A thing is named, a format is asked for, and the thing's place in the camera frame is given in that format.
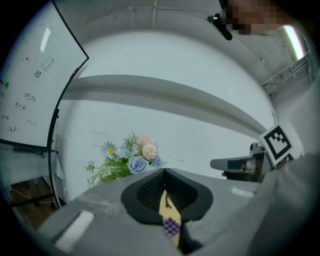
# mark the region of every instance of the purple dotted pattern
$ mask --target purple dotted pattern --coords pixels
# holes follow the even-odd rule
[[[174,238],[181,230],[181,226],[172,218],[167,218],[163,222],[163,231],[168,238]]]

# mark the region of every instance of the pink flower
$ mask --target pink flower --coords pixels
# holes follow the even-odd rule
[[[146,134],[140,134],[137,138],[136,138],[136,143],[138,144],[138,146],[144,146],[147,144],[151,144],[152,140],[149,138],[148,135]]]
[[[147,160],[154,159],[158,155],[158,149],[153,144],[146,144],[142,148],[142,155]]]

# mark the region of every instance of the white rose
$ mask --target white rose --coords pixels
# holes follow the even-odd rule
[[[158,149],[153,144],[146,144],[142,148],[142,155],[148,160],[154,159],[158,155]]]

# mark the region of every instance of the wooden floor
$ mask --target wooden floor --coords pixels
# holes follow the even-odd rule
[[[38,179],[38,184],[35,184],[33,180],[28,180],[13,184],[11,187],[12,191],[10,192],[10,196],[12,202],[27,200],[28,198],[51,193],[50,187],[42,178]],[[24,222],[35,230],[38,230],[42,223],[56,211],[53,198],[44,199],[41,202],[42,203],[39,204],[29,203],[16,207]]]

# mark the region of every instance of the light fixture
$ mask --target light fixture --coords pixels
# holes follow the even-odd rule
[[[44,52],[44,51],[45,51],[45,47],[46,47],[46,45],[47,45],[47,42],[48,42],[50,33],[51,33],[50,29],[49,29],[49,28],[46,28],[46,29],[45,29],[45,32],[44,32],[44,35],[43,35],[43,38],[42,38],[41,46],[40,46],[41,52]]]
[[[300,60],[304,56],[304,51],[301,47],[301,44],[300,44],[299,38],[295,32],[295,29],[292,26],[287,26],[287,25],[284,26],[284,29],[291,40],[292,46],[295,51],[296,58],[298,60]]]

